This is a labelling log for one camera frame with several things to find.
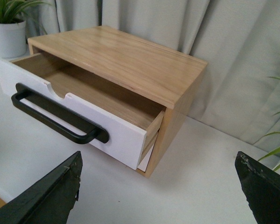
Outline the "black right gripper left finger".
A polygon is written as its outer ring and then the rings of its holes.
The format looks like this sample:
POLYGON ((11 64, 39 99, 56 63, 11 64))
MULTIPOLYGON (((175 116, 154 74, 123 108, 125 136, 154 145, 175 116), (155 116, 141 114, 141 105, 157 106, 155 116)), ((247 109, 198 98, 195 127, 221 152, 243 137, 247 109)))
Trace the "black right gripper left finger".
POLYGON ((0 224, 65 224, 79 199, 82 155, 75 152, 0 208, 0 224))

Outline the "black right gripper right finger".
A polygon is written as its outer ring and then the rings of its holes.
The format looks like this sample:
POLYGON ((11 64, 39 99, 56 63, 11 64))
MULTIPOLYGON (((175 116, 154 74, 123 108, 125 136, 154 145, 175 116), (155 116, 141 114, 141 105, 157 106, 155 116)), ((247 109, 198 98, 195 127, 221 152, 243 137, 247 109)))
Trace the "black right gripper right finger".
POLYGON ((239 151, 235 169, 258 224, 280 224, 280 175, 239 151))

